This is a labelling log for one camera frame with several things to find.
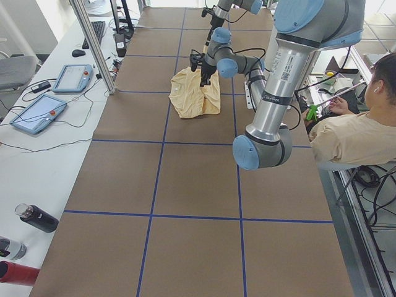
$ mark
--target gray chair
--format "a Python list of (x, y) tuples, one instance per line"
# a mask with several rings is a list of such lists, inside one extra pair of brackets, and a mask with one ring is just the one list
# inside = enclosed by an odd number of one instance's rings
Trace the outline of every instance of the gray chair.
[(0, 90), (17, 90), (27, 84), (36, 71), (36, 57), (18, 56), (10, 58), (0, 51), (4, 59), (0, 59)]

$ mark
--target black hair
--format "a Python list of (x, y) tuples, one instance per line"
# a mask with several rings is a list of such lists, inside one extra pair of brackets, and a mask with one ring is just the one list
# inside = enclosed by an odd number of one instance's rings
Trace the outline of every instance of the black hair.
[(390, 104), (396, 105), (396, 53), (387, 54), (374, 65), (372, 81), (383, 80)]

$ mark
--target green object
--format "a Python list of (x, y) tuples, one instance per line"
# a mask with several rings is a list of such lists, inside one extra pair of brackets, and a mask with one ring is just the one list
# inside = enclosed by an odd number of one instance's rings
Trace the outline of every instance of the green object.
[(317, 106), (316, 105), (310, 105), (309, 106), (309, 111), (308, 111), (308, 114), (307, 114), (307, 120), (308, 121), (310, 121), (310, 120), (317, 120), (317, 116), (316, 116), (316, 113), (317, 113)]

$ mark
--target white desk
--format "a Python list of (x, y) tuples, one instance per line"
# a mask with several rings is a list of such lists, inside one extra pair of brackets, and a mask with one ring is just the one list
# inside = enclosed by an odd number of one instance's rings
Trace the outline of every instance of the white desk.
[[(110, 19), (109, 17), (92, 19), (106, 21), (107, 29), (101, 42), (101, 48), (105, 59), (111, 57), (106, 60), (109, 67), (114, 58), (120, 59), (112, 54), (116, 53), (116, 50), (112, 30), (108, 27)], [(78, 58), (71, 56), (74, 49), (81, 49), (83, 40), (83, 33), (78, 22), (76, 22), (59, 42), (32, 82), (57, 78), (65, 64), (94, 64), (89, 49), (85, 50), (85, 56)], [(97, 68), (94, 68), (94, 71), (95, 74), (98, 73)], [(95, 74), (88, 88), (96, 81)], [(75, 97), (75, 95), (58, 95), (52, 92), (49, 92), (49, 94), (66, 101)], [(9, 145), (38, 150), (77, 140), (90, 139), (107, 100), (106, 87), (103, 81), (99, 81), (87, 93), (87, 96), (94, 101), (94, 104), (83, 127), (75, 128), (65, 123), (51, 123), (38, 136), (31, 136), (10, 125), (4, 126), (15, 117), (14, 113), (9, 113), (2, 122), (2, 126), (0, 126), (0, 141)], [(34, 97), (35, 94), (30, 94), (25, 99)], [(28, 104), (29, 102), (24, 102), (19, 98), (15, 105), (27, 106)], [(90, 104), (86, 98), (81, 97), (78, 101), (68, 104), (57, 120), (81, 125), (89, 111)], [(15, 206), (19, 203), (34, 204), (56, 218), (61, 218), (89, 144), (89, 141), (82, 142), (38, 153), (30, 153), (0, 145), (0, 235), (22, 241), (28, 247), (26, 255), (15, 261), (16, 263), (40, 268), (54, 233), (44, 233), (20, 221), (18, 216), (14, 214)], [(31, 289), (29, 286), (0, 283), (0, 296), (28, 296)]]

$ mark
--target keyboard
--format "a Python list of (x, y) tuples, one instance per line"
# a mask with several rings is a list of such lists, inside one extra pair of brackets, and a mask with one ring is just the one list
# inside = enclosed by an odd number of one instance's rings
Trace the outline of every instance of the keyboard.
[[(105, 31), (105, 25), (106, 22), (104, 20), (96, 20), (94, 22), (91, 22), (92, 27), (93, 27), (93, 31), (95, 31), (95, 35), (98, 38), (99, 44), (101, 43), (101, 39), (103, 37), (103, 32)], [(84, 43), (82, 44), (82, 48), (83, 49), (87, 49), (89, 48), (87, 39), (84, 39)]]

